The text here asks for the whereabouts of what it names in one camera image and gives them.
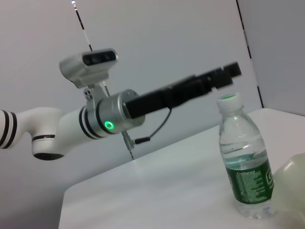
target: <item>plastic water bottle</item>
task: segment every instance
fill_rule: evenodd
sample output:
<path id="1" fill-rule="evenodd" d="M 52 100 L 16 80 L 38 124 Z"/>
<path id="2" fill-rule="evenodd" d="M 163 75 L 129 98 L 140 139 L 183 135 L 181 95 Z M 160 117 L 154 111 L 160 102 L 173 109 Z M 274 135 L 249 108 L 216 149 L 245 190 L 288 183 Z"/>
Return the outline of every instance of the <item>plastic water bottle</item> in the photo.
<path id="1" fill-rule="evenodd" d="M 238 211 L 245 217 L 264 219 L 274 213 L 274 180 L 264 140 L 256 124 L 243 112 L 239 93 L 217 100 L 222 114 L 219 147 Z"/>

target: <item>gray wall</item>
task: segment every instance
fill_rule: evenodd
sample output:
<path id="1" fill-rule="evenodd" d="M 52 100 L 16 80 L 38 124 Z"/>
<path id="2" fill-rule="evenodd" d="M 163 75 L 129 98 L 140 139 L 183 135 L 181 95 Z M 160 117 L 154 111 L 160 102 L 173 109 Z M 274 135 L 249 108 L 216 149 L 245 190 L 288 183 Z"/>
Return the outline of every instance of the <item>gray wall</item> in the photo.
<path id="1" fill-rule="evenodd" d="M 215 100 L 222 94 L 240 91 L 246 111 L 260 108 L 234 0 L 76 3 L 93 48 L 113 47 L 120 56 L 108 81 L 112 94 L 126 88 L 142 94 L 232 61 L 241 66 L 243 77 L 233 87 L 175 109 L 152 142 L 135 149 L 135 157 L 216 125 Z M 1 109 L 82 107 L 82 92 L 58 69 L 62 58 L 88 50 L 70 1 L 6 1 L 0 20 Z M 148 115 L 131 136 L 151 133 L 166 113 Z M 80 146 L 52 162 L 31 155 L 30 138 L 25 135 L 13 149 L 1 150 L 0 228 L 57 228 L 68 187 L 131 160 L 121 135 Z"/>
<path id="2" fill-rule="evenodd" d="M 305 1 L 238 1 L 265 107 L 305 115 Z"/>

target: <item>robotic arm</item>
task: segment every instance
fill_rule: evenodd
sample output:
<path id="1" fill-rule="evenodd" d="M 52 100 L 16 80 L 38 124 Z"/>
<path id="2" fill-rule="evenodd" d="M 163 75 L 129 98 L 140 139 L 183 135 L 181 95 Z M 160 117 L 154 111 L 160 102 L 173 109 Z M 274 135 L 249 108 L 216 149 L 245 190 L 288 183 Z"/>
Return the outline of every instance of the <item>robotic arm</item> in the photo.
<path id="1" fill-rule="evenodd" d="M 61 61 L 64 77 L 77 88 L 85 88 L 86 106 L 67 114 L 49 107 L 19 114 L 0 111 L 0 148 L 14 147 L 23 133 L 29 132 L 34 157 L 59 159 L 77 145 L 140 126 L 146 114 L 166 107 L 175 108 L 208 94 L 214 87 L 230 85 L 232 77 L 241 75 L 238 63 L 233 63 L 142 96 L 125 90 L 107 97 L 99 82 L 108 79 L 108 71 L 117 61 L 113 49 L 84 52 Z"/>

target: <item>green indicator ring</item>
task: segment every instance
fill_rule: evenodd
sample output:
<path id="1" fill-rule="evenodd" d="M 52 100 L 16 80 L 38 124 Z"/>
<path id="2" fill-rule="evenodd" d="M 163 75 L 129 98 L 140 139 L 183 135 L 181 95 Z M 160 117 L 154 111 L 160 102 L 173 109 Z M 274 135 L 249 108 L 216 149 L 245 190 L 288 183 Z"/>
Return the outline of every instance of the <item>green indicator ring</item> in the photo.
<path id="1" fill-rule="evenodd" d="M 109 130 L 112 130 L 114 128 L 112 122 L 106 121 L 104 124 L 105 124 L 105 127 Z"/>

